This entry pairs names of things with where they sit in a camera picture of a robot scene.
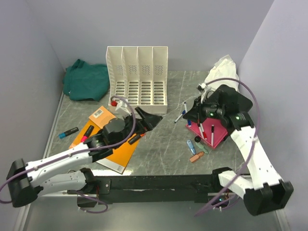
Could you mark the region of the red cap whiteboard marker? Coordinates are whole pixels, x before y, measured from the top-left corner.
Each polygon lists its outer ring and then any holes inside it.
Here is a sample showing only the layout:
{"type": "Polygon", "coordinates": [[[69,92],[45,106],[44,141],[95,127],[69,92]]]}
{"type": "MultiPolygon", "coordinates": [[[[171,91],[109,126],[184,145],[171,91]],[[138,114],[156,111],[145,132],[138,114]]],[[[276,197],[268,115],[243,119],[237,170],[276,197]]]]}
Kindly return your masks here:
{"type": "Polygon", "coordinates": [[[200,131],[200,134],[201,134],[201,137],[203,140],[207,140],[207,135],[204,131],[204,128],[203,128],[203,124],[202,123],[197,123],[198,127],[199,127],[199,131],[200,131]]]}

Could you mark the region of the blue cap whiteboard marker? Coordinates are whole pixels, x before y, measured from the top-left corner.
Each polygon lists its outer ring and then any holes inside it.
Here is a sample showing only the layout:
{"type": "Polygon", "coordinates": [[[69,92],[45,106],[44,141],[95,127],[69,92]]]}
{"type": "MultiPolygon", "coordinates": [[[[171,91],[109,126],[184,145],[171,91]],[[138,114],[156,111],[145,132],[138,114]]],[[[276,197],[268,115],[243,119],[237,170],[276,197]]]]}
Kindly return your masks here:
{"type": "Polygon", "coordinates": [[[187,103],[186,102],[184,102],[184,110],[185,110],[185,114],[187,114],[188,113],[188,107],[187,107],[187,103]]]}

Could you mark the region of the blue cap highlighter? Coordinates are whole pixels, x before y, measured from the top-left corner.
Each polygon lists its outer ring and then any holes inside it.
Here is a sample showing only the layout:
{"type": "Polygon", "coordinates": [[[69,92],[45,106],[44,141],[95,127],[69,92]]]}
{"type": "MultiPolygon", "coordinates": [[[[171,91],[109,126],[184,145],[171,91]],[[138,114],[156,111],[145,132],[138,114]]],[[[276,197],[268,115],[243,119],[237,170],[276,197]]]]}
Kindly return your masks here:
{"type": "Polygon", "coordinates": [[[60,139],[63,139],[63,138],[65,138],[65,137],[67,137],[67,136],[69,136],[69,135],[72,135],[72,134],[74,134],[74,133],[76,133],[76,132],[78,132],[78,131],[79,131],[78,127],[75,127],[75,128],[72,128],[72,129],[69,129],[69,130],[67,130],[67,131],[65,131],[65,132],[60,133],[60,134],[58,135],[58,137],[59,137],[60,139]]]}

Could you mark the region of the black drawer organizer box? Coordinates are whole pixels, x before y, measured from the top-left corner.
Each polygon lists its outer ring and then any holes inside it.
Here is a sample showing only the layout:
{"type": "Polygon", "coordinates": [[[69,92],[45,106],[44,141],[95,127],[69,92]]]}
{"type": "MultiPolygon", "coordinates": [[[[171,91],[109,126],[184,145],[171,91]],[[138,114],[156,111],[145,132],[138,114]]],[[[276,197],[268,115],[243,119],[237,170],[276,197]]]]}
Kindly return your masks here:
{"type": "Polygon", "coordinates": [[[232,116],[241,112],[249,112],[252,101],[225,84],[220,85],[208,98],[211,103],[220,109],[219,117],[232,116]]]}

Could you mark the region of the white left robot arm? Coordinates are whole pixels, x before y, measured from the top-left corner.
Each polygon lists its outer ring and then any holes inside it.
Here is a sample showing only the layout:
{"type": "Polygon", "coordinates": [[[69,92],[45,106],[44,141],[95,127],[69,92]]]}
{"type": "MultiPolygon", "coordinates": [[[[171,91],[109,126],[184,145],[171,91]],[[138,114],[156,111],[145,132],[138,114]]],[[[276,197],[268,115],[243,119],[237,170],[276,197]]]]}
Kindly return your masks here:
{"type": "Polygon", "coordinates": [[[11,197],[9,202],[13,207],[23,207],[49,193],[64,190],[82,194],[95,192],[98,182],[90,169],[82,168],[73,173],[65,171],[110,156],[134,134],[151,131],[162,120],[162,116],[147,113],[140,107],[135,110],[140,118],[134,114],[113,118],[95,135],[72,149],[38,161],[14,161],[6,181],[11,197]]]}

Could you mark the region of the pink cap highlighter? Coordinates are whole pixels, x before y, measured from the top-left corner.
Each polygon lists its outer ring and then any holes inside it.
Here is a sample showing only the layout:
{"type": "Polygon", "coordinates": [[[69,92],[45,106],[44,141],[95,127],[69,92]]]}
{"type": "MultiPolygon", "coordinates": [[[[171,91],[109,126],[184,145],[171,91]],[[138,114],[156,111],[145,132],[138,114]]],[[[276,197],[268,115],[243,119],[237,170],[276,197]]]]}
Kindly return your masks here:
{"type": "Polygon", "coordinates": [[[81,142],[84,142],[86,139],[88,139],[88,138],[90,137],[90,135],[91,135],[93,129],[94,129],[94,126],[93,126],[93,125],[90,125],[90,126],[87,128],[86,132],[84,133],[84,135],[82,136],[82,138],[81,138],[80,141],[81,141],[81,142]]]}

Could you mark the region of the black cap whiteboard marker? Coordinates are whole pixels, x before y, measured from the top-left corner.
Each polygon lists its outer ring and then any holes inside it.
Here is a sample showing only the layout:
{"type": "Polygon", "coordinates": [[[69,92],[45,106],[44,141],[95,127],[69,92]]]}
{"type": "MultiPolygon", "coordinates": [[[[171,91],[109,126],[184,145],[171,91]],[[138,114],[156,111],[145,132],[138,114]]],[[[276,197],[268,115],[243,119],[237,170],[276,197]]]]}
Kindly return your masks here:
{"type": "Polygon", "coordinates": [[[214,131],[215,131],[215,125],[211,125],[211,146],[214,147],[214,131]]]}

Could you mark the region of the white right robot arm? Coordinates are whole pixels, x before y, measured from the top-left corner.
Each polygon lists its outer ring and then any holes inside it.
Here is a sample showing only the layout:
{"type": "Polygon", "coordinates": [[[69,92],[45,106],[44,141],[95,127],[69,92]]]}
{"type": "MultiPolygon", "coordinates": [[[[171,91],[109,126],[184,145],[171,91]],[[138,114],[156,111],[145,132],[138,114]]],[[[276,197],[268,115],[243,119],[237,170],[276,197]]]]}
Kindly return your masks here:
{"type": "Polygon", "coordinates": [[[285,208],[293,194],[293,185],[275,170],[258,139],[259,123],[254,123],[249,115],[250,109],[257,105],[256,100],[242,95],[210,97],[206,101],[197,97],[183,116],[197,125],[210,118],[221,122],[245,160],[238,172],[228,167],[213,170],[209,185],[218,194],[197,211],[197,216],[219,208],[216,200],[227,190],[243,199],[252,216],[285,208]]]}

